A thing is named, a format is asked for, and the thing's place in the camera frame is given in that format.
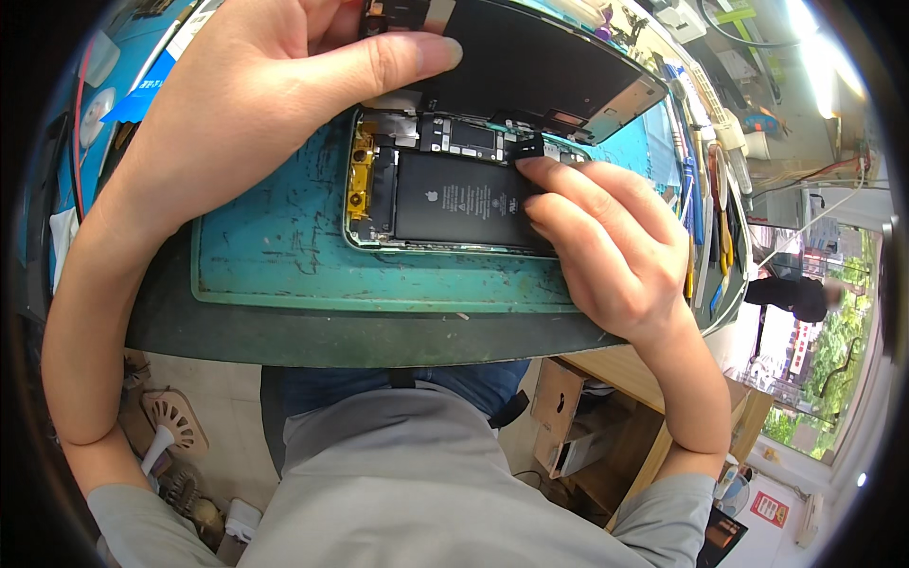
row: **left hand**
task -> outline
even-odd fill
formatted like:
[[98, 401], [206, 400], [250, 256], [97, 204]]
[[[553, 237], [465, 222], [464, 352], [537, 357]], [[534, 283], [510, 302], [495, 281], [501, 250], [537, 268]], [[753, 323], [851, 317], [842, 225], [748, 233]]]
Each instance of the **left hand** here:
[[100, 194], [98, 221], [122, 239], [160, 244], [271, 174], [346, 108], [460, 62], [455, 40], [423, 32], [351, 44], [361, 13], [360, 0], [218, 8]]

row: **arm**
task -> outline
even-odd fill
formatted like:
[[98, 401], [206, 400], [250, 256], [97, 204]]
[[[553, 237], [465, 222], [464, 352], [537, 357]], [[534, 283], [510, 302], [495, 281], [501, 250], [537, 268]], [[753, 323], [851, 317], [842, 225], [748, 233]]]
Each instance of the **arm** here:
[[518, 168], [548, 192], [525, 209], [558, 253], [572, 300], [627, 339], [660, 384], [674, 443], [656, 479], [715, 479], [729, 451], [729, 390], [682, 297], [687, 232], [643, 178], [618, 166], [530, 158]]
[[426, 33], [348, 45], [361, 6], [234, 0], [196, 35], [66, 258], [45, 332], [45, 396], [85, 495], [148, 489], [116, 416], [126, 326], [145, 270], [182, 224], [271, 174], [347, 107], [453, 68]]

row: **forearm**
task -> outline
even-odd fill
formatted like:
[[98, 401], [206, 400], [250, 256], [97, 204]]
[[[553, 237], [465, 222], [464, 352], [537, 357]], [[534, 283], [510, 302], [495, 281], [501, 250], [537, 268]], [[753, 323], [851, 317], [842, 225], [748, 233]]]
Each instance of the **forearm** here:
[[111, 180], [111, 198], [99, 200], [80, 227], [45, 330], [47, 406], [57, 434], [72, 444], [101, 440], [114, 427], [126, 326], [160, 244], [126, 232], [130, 223], [115, 199], [118, 184]]
[[675, 443], [697, 453], [729, 451], [729, 389], [687, 306], [675, 311], [659, 338], [635, 350], [654, 373]]

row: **hand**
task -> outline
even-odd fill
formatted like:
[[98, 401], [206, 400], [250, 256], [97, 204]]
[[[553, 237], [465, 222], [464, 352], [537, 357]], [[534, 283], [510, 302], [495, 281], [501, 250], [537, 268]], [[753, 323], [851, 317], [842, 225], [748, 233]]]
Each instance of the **hand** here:
[[163, 241], [271, 174], [346, 108], [460, 62], [454, 39], [428, 33], [350, 44], [361, 11], [359, 0], [218, 8], [155, 97], [97, 216]]
[[555, 247], [581, 311], [636, 347], [679, 326], [690, 330], [682, 297], [688, 233], [644, 178], [603, 162], [528, 158], [517, 168], [549, 192], [524, 207]]

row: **red wire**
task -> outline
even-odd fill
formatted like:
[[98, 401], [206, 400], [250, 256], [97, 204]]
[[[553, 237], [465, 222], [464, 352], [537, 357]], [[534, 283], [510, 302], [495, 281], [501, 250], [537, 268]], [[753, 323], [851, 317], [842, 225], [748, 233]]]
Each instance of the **red wire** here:
[[85, 86], [85, 71], [88, 69], [88, 58], [92, 55], [92, 44], [95, 38], [88, 42], [85, 49], [85, 58], [82, 60], [82, 68], [79, 71], [79, 86], [75, 90], [75, 122], [73, 124], [73, 166], [75, 168], [75, 206], [78, 207], [79, 216], [85, 219], [85, 206], [82, 203], [82, 163], [79, 160], [79, 115], [82, 111], [82, 89]]

